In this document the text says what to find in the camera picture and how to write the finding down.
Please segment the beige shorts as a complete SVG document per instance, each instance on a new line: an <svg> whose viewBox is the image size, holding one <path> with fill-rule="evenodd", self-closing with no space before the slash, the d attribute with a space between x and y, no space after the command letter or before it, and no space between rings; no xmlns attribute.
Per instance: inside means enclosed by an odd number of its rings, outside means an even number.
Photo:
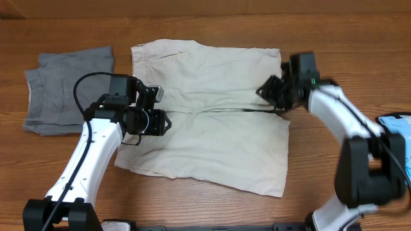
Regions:
<svg viewBox="0 0 411 231"><path fill-rule="evenodd" d="M131 52L134 76L164 89L157 108L172 126L162 137L126 135L116 166L282 197L290 123L256 94L281 74L278 48L161 39Z"/></svg>

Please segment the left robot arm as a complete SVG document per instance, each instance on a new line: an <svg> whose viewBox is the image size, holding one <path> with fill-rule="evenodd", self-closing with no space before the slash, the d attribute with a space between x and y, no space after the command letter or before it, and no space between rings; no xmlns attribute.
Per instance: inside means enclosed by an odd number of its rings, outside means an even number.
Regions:
<svg viewBox="0 0 411 231"><path fill-rule="evenodd" d="M154 105L164 91L159 85L145 85L125 74L110 74L109 91L89 108L80 109L83 130L68 164L56 184L42 200L30 199L22 212L25 230L136 230L136 223L124 219L100 221L94 204L101 180L114 152L126 134L163 136L171 121Z"/></svg>

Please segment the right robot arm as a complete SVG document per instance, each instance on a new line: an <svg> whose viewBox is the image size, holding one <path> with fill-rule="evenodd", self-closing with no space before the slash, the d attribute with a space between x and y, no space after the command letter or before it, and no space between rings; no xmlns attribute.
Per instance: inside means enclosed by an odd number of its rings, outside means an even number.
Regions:
<svg viewBox="0 0 411 231"><path fill-rule="evenodd" d="M406 141L363 115L331 79L322 79L312 52L290 56L256 94L287 112L298 103L318 117L340 143L335 195L303 222L274 223L274 230L360 230L358 220L410 190Z"/></svg>

